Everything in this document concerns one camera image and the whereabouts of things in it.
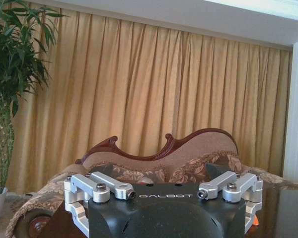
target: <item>table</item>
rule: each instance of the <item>table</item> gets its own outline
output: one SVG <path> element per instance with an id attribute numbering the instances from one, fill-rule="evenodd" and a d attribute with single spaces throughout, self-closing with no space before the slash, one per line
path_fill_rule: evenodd
<path id="1" fill-rule="evenodd" d="M 298 190 L 264 189 L 258 226 L 245 238 L 298 238 Z M 72 215 L 60 205 L 38 238 L 85 238 L 73 224 Z"/>

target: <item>sofa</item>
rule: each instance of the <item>sofa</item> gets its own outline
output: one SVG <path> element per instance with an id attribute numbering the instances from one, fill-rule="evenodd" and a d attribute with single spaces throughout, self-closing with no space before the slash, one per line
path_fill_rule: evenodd
<path id="1" fill-rule="evenodd" d="M 241 175 L 254 173 L 263 179 L 265 188 L 298 189 L 298 183 L 243 165 L 235 140 L 224 130 L 201 129 L 183 139 L 175 139 L 171 134 L 165 137 L 165 146 L 157 154 L 147 157 L 133 156 L 119 149 L 117 136 L 95 145 L 81 159 L 51 178 L 15 213 L 7 227 L 6 237 L 37 237 L 62 204 L 63 181 L 73 174 L 100 171 L 130 183 L 141 182 L 144 178 L 154 183 L 201 183 L 210 180 L 206 164 L 212 163 Z"/>

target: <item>cushion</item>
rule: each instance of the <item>cushion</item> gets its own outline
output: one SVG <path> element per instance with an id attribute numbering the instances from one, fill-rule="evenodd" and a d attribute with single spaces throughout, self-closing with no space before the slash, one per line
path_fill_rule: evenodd
<path id="1" fill-rule="evenodd" d="M 206 163 L 228 166 L 231 171 L 238 174 L 243 171 L 242 163 L 237 154 L 231 151 L 217 151 L 211 154 L 198 156 L 197 158 L 185 163 L 183 166 L 174 171 L 169 182 L 201 183 L 210 181 L 211 179 L 206 171 Z"/>
<path id="2" fill-rule="evenodd" d="M 94 166 L 90 170 L 90 173 L 95 171 L 99 171 L 121 182 L 129 183 L 137 183 L 143 178 L 149 178 L 154 183 L 163 183 L 165 182 L 166 178 L 165 169 L 163 166 L 155 167 L 151 170 L 133 170 L 123 165 L 105 163 Z"/>

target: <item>silver metal bracket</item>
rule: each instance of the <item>silver metal bracket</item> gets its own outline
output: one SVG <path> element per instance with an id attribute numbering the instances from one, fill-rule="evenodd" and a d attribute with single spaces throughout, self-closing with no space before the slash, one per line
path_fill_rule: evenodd
<path id="1" fill-rule="evenodd" d="M 134 199 L 136 192 L 130 183 L 117 181 L 110 176 L 101 172 L 94 172 L 90 175 L 90 179 L 96 182 L 103 182 L 109 187 L 110 191 L 115 194 L 117 199 Z"/>
<path id="2" fill-rule="evenodd" d="M 199 185 L 198 197 L 200 199 L 215 199 L 218 192 L 221 191 L 228 183 L 236 181 L 236 173 L 227 171 L 216 177 L 210 182 L 204 182 Z"/>
<path id="3" fill-rule="evenodd" d="M 236 203 L 242 198 L 246 201 L 245 233 L 254 223 L 256 212 L 262 209 L 263 180 L 247 173 L 223 188 L 223 199 Z"/>
<path id="4" fill-rule="evenodd" d="M 84 206 L 90 198 L 95 203 L 106 203 L 110 199 L 110 192 L 117 199 L 133 199 L 136 196 L 130 183 L 119 182 L 100 172 L 86 176 L 77 174 L 67 177 L 64 181 L 65 210 L 72 214 L 74 224 L 89 237 L 88 218 Z"/>

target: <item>bolt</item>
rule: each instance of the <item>bolt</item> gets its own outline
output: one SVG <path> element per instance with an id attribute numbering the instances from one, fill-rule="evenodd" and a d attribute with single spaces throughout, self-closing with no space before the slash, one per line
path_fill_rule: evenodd
<path id="1" fill-rule="evenodd" d="M 236 183 L 229 183 L 227 185 L 227 188 L 228 190 L 236 190 L 237 189 Z"/>
<path id="2" fill-rule="evenodd" d="M 204 200 L 208 197 L 208 193 L 204 190 L 198 191 L 198 197 L 200 199 Z"/>
<path id="3" fill-rule="evenodd" d="M 96 185 L 97 192 L 103 192 L 105 190 L 106 190 L 106 184 L 104 184 L 103 182 L 100 182 Z"/>
<path id="4" fill-rule="evenodd" d="M 128 193 L 128 199 L 134 199 L 135 197 L 136 197 L 135 191 L 131 191 L 130 193 Z"/>

